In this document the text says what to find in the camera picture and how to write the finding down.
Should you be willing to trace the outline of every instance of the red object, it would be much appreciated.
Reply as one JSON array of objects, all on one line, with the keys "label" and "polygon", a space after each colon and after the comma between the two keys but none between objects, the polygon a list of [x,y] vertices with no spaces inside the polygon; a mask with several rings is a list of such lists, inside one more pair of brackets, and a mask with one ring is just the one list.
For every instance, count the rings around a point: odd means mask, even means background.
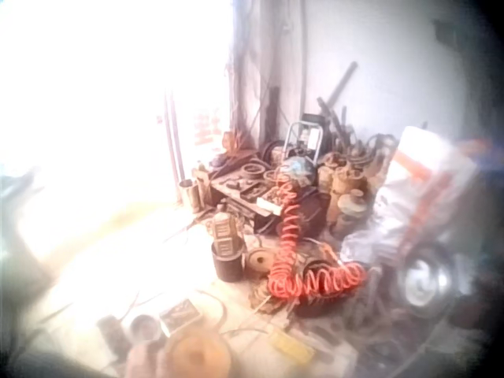
[{"label": "red object", "polygon": [[299,204],[297,194],[287,177],[278,179],[279,196],[283,201],[283,228],[280,237],[280,251],[268,277],[271,295],[283,299],[298,299],[303,295],[332,296],[356,288],[365,280],[365,270],[358,263],[308,271],[306,276],[294,274],[297,261],[296,246],[299,238]]}]

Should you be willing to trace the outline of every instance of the pile of junk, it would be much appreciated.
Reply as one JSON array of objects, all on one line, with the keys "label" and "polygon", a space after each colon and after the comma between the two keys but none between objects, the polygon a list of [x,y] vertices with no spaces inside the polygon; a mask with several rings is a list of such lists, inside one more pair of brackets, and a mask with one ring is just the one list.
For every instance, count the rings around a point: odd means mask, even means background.
[{"label": "pile of junk", "polygon": [[[456,328],[471,279],[443,237],[477,166],[423,128],[363,142],[319,104],[320,115],[305,114],[260,150],[225,135],[227,151],[186,180],[185,202],[212,212],[217,276],[249,280],[250,307],[285,311],[284,331],[317,339],[315,357],[327,364],[323,345],[350,343],[359,357],[348,376],[411,376],[422,358],[448,364],[433,340]],[[247,249],[246,234],[276,247]]]}]

